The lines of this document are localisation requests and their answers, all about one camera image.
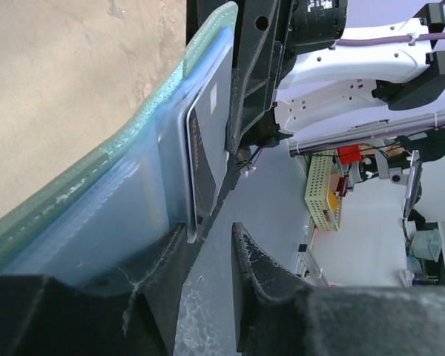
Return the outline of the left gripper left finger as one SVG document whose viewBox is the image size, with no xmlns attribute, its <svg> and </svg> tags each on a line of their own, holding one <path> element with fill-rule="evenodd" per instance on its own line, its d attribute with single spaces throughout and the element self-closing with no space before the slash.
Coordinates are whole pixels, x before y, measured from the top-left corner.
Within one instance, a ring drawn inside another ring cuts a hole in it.
<svg viewBox="0 0 445 356">
<path fill-rule="evenodd" d="M 179 223 L 82 287 L 0 275 L 0 355 L 171 355 L 190 253 Z"/>
</svg>

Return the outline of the green card holder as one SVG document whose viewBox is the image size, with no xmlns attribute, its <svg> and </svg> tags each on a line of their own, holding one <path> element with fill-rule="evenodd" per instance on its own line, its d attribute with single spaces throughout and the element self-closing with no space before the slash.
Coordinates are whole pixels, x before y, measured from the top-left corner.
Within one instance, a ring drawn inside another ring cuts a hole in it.
<svg viewBox="0 0 445 356">
<path fill-rule="evenodd" d="M 0 275 L 80 286 L 188 241 L 186 3 L 0 1 Z"/>
</svg>

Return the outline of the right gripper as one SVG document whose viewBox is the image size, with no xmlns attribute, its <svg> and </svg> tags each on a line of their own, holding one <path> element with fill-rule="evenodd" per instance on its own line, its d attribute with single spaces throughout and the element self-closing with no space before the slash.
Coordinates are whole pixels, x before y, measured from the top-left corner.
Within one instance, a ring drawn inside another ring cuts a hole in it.
<svg viewBox="0 0 445 356">
<path fill-rule="evenodd" d="M 185 69 L 204 78 L 195 108 L 201 122 L 227 122 L 225 147 L 272 111 L 293 59 L 287 48 L 294 1 L 187 1 Z"/>
</svg>

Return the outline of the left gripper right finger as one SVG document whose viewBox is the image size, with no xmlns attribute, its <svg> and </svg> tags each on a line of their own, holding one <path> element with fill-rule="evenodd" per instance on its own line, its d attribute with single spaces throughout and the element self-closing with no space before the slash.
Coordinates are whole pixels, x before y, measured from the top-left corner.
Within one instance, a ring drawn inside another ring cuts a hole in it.
<svg viewBox="0 0 445 356">
<path fill-rule="evenodd" d="M 311 286 L 231 227 L 243 355 L 445 355 L 445 288 Z"/>
</svg>

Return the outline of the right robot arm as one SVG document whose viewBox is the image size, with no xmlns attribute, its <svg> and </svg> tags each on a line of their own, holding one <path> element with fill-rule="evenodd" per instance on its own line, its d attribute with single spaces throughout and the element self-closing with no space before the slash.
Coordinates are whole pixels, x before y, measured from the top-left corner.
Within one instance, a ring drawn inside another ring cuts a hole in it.
<svg viewBox="0 0 445 356">
<path fill-rule="evenodd" d="M 410 111 L 445 91 L 445 14 L 425 4 L 377 27 L 346 25 L 347 1 L 189 1 L 187 37 L 223 21 L 216 82 L 188 117 L 198 153 L 232 156 L 365 108 Z"/>
</svg>

